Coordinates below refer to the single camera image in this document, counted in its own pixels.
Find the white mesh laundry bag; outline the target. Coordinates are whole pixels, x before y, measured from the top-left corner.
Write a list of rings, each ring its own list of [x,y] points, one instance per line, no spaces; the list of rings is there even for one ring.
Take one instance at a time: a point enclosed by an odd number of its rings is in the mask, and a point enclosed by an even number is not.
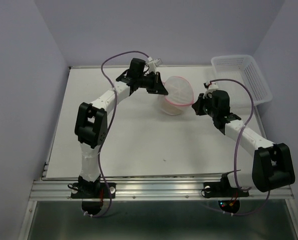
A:
[[[168,95],[158,96],[158,107],[165,114],[177,116],[183,114],[194,101],[194,92],[191,84],[180,76],[171,76],[164,87]]]

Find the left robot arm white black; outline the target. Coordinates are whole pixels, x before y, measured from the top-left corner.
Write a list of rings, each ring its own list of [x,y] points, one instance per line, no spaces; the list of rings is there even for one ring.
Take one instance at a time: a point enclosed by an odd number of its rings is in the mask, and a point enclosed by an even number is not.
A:
[[[113,123],[108,120],[108,115],[115,115],[117,105],[137,89],[145,89],[149,94],[168,95],[157,71],[161,64],[160,59],[151,57],[147,60],[133,58],[128,69],[110,82],[109,90],[91,103],[80,104],[74,133],[81,146],[82,167],[78,181],[70,185],[73,194],[95,197],[100,191],[103,172],[100,152]]]

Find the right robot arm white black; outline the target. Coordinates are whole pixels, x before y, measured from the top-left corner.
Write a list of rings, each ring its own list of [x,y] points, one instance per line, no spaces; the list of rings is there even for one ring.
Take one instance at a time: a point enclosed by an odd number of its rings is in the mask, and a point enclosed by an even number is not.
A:
[[[252,181],[261,192],[267,192],[295,182],[295,174],[289,147],[275,144],[246,126],[246,123],[230,111],[230,99],[226,91],[201,93],[192,105],[198,116],[208,115],[223,135],[238,142],[253,157]]]

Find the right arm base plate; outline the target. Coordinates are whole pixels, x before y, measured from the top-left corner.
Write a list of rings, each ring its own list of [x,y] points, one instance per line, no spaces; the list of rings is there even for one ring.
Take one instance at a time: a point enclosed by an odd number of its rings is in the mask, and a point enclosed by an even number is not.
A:
[[[221,176],[219,181],[209,181],[203,183],[201,195],[204,198],[231,198],[231,197],[249,197],[249,192],[232,187],[226,173]]]

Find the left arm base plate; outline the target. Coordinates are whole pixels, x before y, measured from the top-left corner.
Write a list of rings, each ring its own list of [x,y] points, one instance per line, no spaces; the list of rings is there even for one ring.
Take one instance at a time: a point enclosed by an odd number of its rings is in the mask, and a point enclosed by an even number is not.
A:
[[[70,183],[68,188],[71,190],[72,199],[109,199],[115,198],[115,193],[109,194],[109,190],[104,182],[96,184]]]

